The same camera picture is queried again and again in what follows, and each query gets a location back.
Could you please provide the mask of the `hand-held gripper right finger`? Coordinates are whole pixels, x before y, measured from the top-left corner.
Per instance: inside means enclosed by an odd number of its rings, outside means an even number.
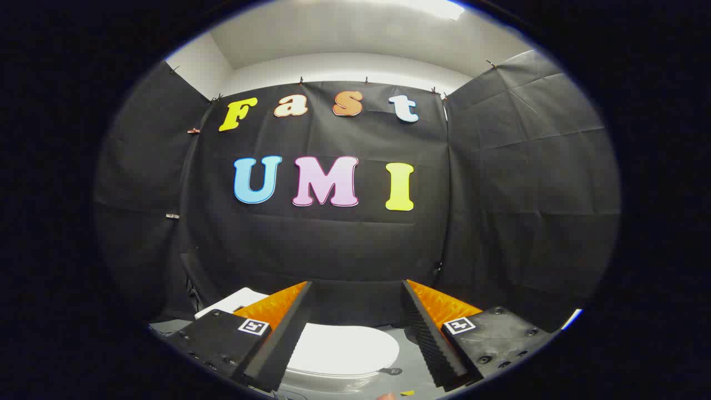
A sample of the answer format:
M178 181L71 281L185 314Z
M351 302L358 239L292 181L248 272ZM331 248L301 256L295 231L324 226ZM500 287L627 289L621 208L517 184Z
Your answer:
M437 387L457 389L524 361L553 334L505 307L479 309L411 279L402 307Z

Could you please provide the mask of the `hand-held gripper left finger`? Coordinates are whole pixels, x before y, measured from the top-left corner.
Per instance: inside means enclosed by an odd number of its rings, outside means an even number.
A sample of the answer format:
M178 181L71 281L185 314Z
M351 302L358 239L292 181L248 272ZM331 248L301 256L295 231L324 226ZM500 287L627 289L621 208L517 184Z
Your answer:
M183 358L244 387L279 388L313 309L312 281L225 312L214 309L166 337Z

